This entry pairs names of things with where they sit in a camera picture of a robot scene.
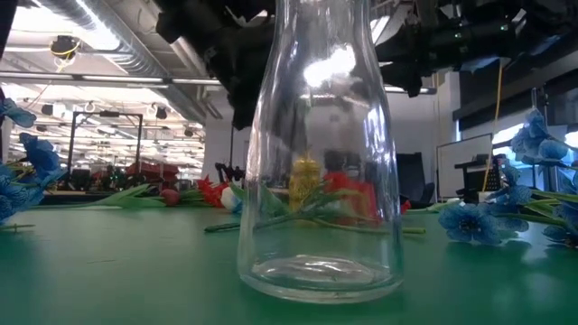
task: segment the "clear glass bottle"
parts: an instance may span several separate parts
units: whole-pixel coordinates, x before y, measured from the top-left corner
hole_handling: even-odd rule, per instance
[[[238,271],[301,302],[402,281],[396,155],[366,0],[278,0],[247,166]]]

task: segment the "ceiling duct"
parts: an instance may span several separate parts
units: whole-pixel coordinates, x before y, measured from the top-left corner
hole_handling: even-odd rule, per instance
[[[118,67],[132,76],[168,76],[167,70],[135,36],[117,13],[102,0],[36,0],[53,13],[63,16],[96,35],[107,46],[114,44],[122,55],[107,56]],[[203,105],[186,96],[175,85],[156,89],[186,119],[205,123]]]

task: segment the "bottle base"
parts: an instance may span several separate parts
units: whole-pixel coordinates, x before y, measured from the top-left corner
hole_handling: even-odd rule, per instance
[[[262,293],[322,304],[375,300],[392,293],[402,283],[383,267],[310,255],[269,260],[255,265],[251,273],[242,274],[241,280]]]

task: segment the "green tabletop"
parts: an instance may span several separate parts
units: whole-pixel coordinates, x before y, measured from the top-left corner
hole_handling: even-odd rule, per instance
[[[570,324],[578,320],[578,252],[532,225],[500,247],[450,242],[435,215],[405,240],[406,280],[353,305],[263,295],[237,276],[237,232],[203,228],[216,209],[29,211],[0,234],[0,324]]]

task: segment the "bottle neck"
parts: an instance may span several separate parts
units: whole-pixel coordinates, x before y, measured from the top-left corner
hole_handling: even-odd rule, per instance
[[[297,35],[315,47],[362,41],[370,37],[368,0],[280,0],[277,31]]]

